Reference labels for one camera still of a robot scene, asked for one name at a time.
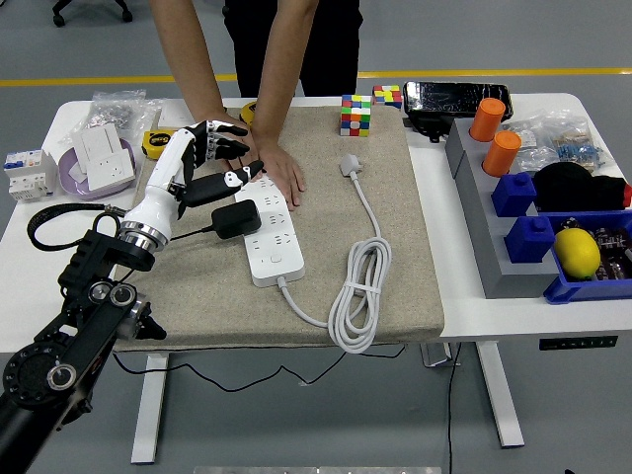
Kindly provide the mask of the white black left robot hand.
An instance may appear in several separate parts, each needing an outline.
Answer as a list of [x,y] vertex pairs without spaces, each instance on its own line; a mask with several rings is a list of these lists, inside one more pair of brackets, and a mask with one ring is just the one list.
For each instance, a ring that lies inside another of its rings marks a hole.
[[262,161],[196,180],[193,175],[195,169],[209,160],[244,156],[249,147],[236,138],[247,134],[246,129],[221,120],[205,120],[177,130],[154,167],[143,200],[123,218],[118,237],[161,250],[172,239],[172,224],[182,217],[186,208],[239,192],[263,171]]

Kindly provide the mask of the person's right hand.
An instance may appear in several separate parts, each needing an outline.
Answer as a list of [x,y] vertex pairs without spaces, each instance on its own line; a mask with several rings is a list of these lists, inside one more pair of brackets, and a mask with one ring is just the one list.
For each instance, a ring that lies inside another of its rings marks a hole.
[[231,123],[239,128],[243,128],[247,131],[246,135],[234,135],[232,133],[223,132],[223,135],[233,138],[249,147],[249,151],[242,157],[226,160],[226,159],[218,159],[214,161],[214,167],[219,171],[231,171],[238,168],[242,168],[244,166],[250,165],[253,161],[259,159],[259,152],[257,146],[255,144],[253,135],[251,133],[250,127],[244,122],[238,120],[237,118],[229,115],[223,107],[221,107],[218,111],[211,111],[203,113],[202,115],[198,115],[195,118],[195,122],[201,122],[203,120],[219,120],[227,123]]

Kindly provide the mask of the person's left hand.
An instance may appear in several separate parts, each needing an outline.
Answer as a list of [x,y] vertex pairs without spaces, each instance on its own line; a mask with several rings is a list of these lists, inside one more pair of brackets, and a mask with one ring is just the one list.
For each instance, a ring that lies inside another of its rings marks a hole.
[[275,139],[256,137],[255,144],[267,175],[281,192],[288,209],[296,210],[301,204],[301,194],[306,189],[299,164]]

